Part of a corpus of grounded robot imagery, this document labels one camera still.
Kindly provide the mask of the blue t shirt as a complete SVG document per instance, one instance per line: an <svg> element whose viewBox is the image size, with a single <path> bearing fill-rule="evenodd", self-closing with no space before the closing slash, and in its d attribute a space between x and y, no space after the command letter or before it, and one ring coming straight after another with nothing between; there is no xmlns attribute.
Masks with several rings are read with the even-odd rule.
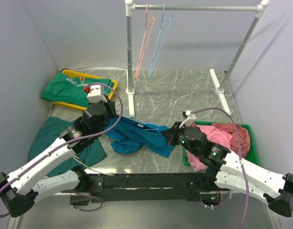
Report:
<svg viewBox="0 0 293 229"><path fill-rule="evenodd" d="M129 155L147 146L152 152L168 158L174 147L169 145L161 134L162 131L168 130L168 127L159 126L157 131L146 131L136 126L135 122L122 117L105 135L113 140L111 146L117 153Z"/></svg>

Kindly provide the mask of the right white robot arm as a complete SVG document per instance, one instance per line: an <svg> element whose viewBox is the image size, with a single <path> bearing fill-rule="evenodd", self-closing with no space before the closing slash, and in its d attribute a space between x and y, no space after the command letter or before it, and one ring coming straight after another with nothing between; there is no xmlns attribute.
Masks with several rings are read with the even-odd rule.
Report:
<svg viewBox="0 0 293 229"><path fill-rule="evenodd" d="M181 127L180 122L162 131L172 145L181 145L207 166L203 186L216 187L247 194L267 204L273 212L291 217L293 214L293 174L266 170L207 139L198 127Z"/></svg>

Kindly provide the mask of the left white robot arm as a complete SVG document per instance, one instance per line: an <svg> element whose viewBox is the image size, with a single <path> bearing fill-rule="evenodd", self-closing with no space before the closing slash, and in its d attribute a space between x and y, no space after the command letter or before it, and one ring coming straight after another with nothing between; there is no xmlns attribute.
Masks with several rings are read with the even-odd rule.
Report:
<svg viewBox="0 0 293 229"><path fill-rule="evenodd" d="M90 103L82 116L42 153L9 174L0 173L0 198L8 210L7 214L14 218L21 216L36 202L55 193L85 191L90 185L90 178L81 167L73 167L54 177L45 176L108 132L110 119L115 117L113 101L107 99Z"/></svg>

